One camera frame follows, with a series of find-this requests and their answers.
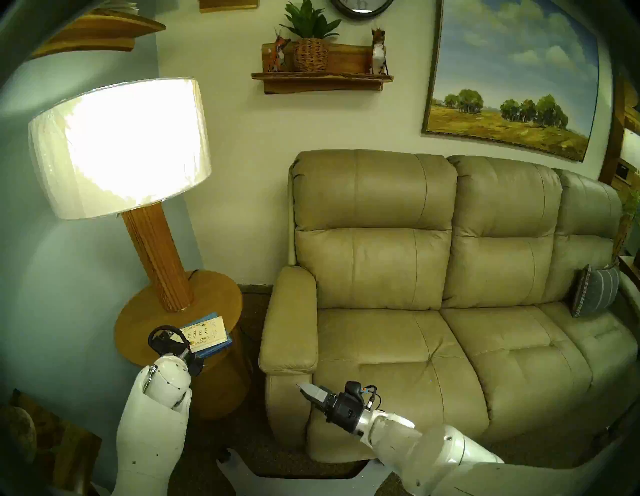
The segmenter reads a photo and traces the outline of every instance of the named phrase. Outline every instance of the white lamp shade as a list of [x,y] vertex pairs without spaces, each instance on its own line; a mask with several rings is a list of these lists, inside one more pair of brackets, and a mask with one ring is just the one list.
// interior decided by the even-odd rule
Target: white lamp shade
[[620,158],[630,166],[640,169],[640,136],[627,128],[622,138]]
[[166,200],[211,173],[202,99],[194,79],[149,79],[66,100],[29,123],[51,206],[92,218]]

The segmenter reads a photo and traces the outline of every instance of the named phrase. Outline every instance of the beige leather sofa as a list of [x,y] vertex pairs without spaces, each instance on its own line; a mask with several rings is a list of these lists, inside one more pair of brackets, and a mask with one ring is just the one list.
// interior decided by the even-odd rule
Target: beige leather sofa
[[260,349],[281,444],[373,457],[311,410],[305,382],[375,384],[418,429],[445,422],[484,443],[554,423],[596,431],[640,395],[632,332],[563,303],[577,270],[611,261],[609,186],[504,159],[319,150],[291,167],[289,198],[290,266]]

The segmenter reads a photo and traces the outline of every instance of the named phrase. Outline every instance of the wooden side table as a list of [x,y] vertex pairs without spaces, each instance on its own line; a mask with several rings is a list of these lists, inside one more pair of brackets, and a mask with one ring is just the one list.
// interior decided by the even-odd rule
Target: wooden side table
[[158,358],[147,344],[153,329],[164,324],[183,327],[217,312],[225,328],[231,329],[233,344],[206,358],[202,372],[191,382],[191,414],[214,420],[240,406],[251,385],[248,362],[236,330],[242,311],[242,293],[232,279],[217,272],[197,271],[189,282],[195,300],[182,312],[163,309],[151,286],[131,298],[116,322],[115,342],[118,351],[130,362],[140,367],[152,365]]

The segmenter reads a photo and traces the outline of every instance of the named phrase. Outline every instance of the throw pillow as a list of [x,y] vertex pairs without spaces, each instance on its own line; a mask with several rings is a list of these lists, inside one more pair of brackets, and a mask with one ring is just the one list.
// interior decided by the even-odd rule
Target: throw pillow
[[592,270],[587,265],[580,273],[578,287],[573,297],[572,317],[594,314],[607,308],[618,293],[620,276],[616,267]]

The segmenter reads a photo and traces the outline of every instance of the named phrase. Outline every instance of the sky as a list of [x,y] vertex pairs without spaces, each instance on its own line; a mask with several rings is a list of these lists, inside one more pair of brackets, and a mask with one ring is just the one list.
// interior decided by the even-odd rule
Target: sky
[[589,136],[598,93],[595,37],[549,0],[444,0],[433,97],[469,88],[485,107],[551,93],[567,128]]

